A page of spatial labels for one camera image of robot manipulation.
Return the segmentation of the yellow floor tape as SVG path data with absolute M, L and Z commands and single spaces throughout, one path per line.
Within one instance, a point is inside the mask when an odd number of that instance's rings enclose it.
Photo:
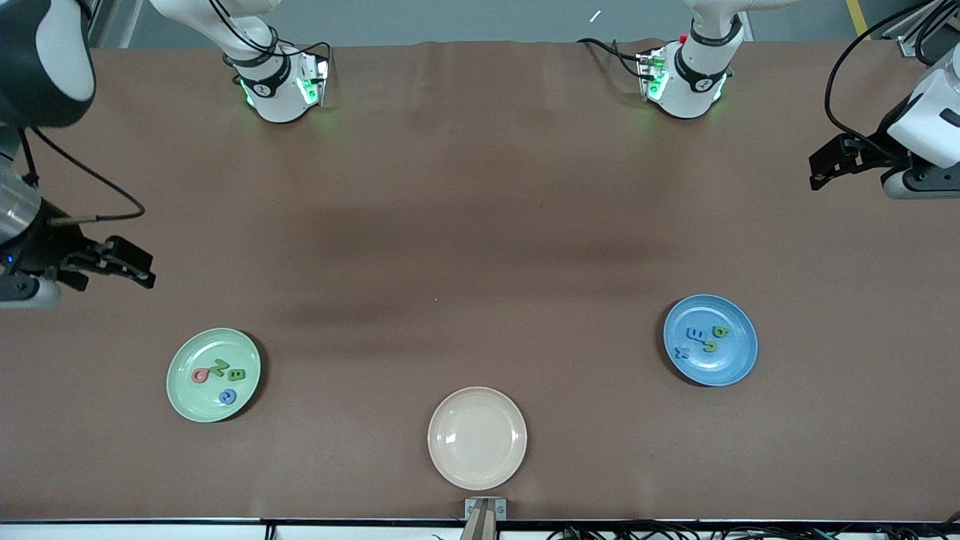
M 844 0 L 844 6 L 847 8 L 847 13 L 849 14 L 851 24 L 853 24 L 855 34 L 867 35 L 867 40 L 870 41 L 872 31 L 869 31 L 869 25 L 860 0 Z

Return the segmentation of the light green plate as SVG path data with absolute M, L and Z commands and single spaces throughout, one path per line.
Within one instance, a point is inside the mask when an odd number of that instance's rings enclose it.
M 210 375 L 203 384 L 190 379 L 198 367 L 209 368 L 214 359 L 223 359 L 230 369 L 246 370 L 246 379 L 230 382 L 227 370 L 222 377 Z M 239 414 L 253 402 L 260 389 L 262 359 L 253 339 L 232 328 L 206 329 L 186 340 L 172 356 L 166 376 L 166 393 L 172 408 L 185 419 L 198 423 L 216 423 Z M 224 389 L 236 390 L 234 404 L 218 402 Z

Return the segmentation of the metal connector box green light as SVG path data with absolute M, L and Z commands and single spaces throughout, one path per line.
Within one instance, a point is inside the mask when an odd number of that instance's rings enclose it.
M 668 48 L 665 46 L 635 55 L 640 90 L 647 101 L 659 101 L 669 82 Z
M 298 88 L 308 107 L 321 105 L 329 76 L 329 59 L 303 54 L 299 59 Z

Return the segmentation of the blue plate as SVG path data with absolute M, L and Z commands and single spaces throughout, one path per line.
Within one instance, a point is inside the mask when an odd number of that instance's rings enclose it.
M 716 339 L 713 326 L 731 329 Z M 693 327 L 709 332 L 718 343 L 716 352 L 704 352 L 703 343 L 686 338 Z M 697 294 L 676 301 L 662 325 L 663 346 L 672 365 L 690 382 L 707 387 L 732 386 L 750 375 L 759 356 L 759 340 L 753 321 L 742 308 L 721 296 Z M 690 359 L 674 356 L 675 347 L 688 347 Z

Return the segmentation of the brown table mat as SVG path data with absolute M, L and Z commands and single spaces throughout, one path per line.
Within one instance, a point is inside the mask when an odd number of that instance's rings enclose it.
M 145 204 L 86 232 L 157 281 L 0 311 L 0 519 L 462 514 L 428 422 L 467 386 L 528 424 L 514 519 L 959 512 L 960 201 L 809 189 L 840 49 L 748 42 L 678 121 L 583 45 L 340 48 L 288 125 L 219 52 L 95 52 L 92 108 L 49 136 Z M 697 294 L 753 321 L 741 382 L 668 359 Z M 218 328 L 260 387 L 189 421 L 170 362 Z

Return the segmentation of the beige plate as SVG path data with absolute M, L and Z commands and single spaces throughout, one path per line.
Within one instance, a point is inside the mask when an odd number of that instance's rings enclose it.
M 449 394 L 427 428 L 427 450 L 436 471 L 469 491 L 504 485 L 521 468 L 527 446 L 521 408 L 508 395 L 484 386 Z

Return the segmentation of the aluminium frame profile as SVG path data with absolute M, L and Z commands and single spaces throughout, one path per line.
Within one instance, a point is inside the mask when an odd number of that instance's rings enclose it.
M 880 37 L 894 41 L 902 57 L 916 57 L 917 45 L 940 30 L 955 10 L 953 0 L 925 0 L 919 7 L 908 9 Z

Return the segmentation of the white table edge rail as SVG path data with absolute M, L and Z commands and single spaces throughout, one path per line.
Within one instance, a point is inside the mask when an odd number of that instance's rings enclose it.
M 460 540 L 465 519 L 3 520 L 0 540 Z M 960 540 L 945 520 L 502 520 L 499 540 Z

